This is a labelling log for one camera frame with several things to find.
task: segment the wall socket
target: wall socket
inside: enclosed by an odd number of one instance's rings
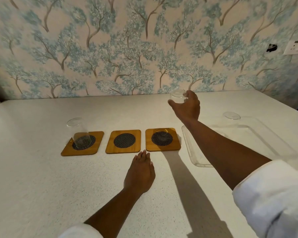
[[[298,40],[289,41],[284,55],[295,55],[298,54]]]

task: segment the square coaster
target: square coaster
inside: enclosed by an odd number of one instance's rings
[[[106,153],[136,153],[141,149],[141,131],[116,130],[112,131],[108,140]]]
[[[61,156],[79,156],[79,155],[94,155],[97,153],[100,142],[103,139],[104,132],[103,131],[94,131],[94,132],[88,132],[91,136],[92,142],[94,141],[94,144],[92,144],[89,148],[82,149],[82,150],[76,150],[74,149],[76,147],[73,138],[69,140],[63,151],[61,152]]]
[[[180,141],[174,128],[150,128],[146,130],[147,151],[171,151],[180,148]]]

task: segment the tree-pattern wallpaper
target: tree-pattern wallpaper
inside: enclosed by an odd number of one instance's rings
[[[0,0],[5,99],[256,89],[298,106],[298,0]],[[266,52],[277,44],[274,52]]]

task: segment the finger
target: finger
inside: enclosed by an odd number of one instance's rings
[[[145,161],[145,160],[146,160],[146,154],[147,154],[147,151],[144,150],[144,151],[142,152],[142,156],[141,156],[141,158],[140,158],[140,161]]]
[[[186,96],[188,97],[188,99],[194,99],[194,100],[198,99],[198,96],[192,90],[187,90]]]
[[[150,159],[150,153],[147,153],[147,156],[146,156],[146,162],[148,162],[148,163],[151,162],[151,159]]]
[[[142,156],[142,151],[139,152],[136,160],[140,160],[141,156]]]
[[[153,176],[153,178],[155,178],[156,177],[156,173],[154,171],[154,166],[153,166],[153,163],[152,162],[150,162],[149,167],[150,167],[151,175]]]
[[[169,99],[168,100],[168,104],[171,106],[171,108],[174,110],[176,107],[177,107],[177,105],[178,105],[178,103],[176,103],[175,101],[173,101],[173,100],[171,100],[171,99]]]
[[[137,159],[137,155],[135,155],[135,157],[133,157],[133,159],[132,159],[132,163],[135,162],[136,159]]]

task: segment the clear plastic tray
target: clear plastic tray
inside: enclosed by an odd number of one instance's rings
[[[298,157],[295,150],[256,118],[241,117],[240,120],[230,120],[223,117],[205,117],[201,119],[203,124],[219,134],[272,160],[286,161]],[[182,132],[191,162],[198,167],[212,167],[185,126],[182,127]]]

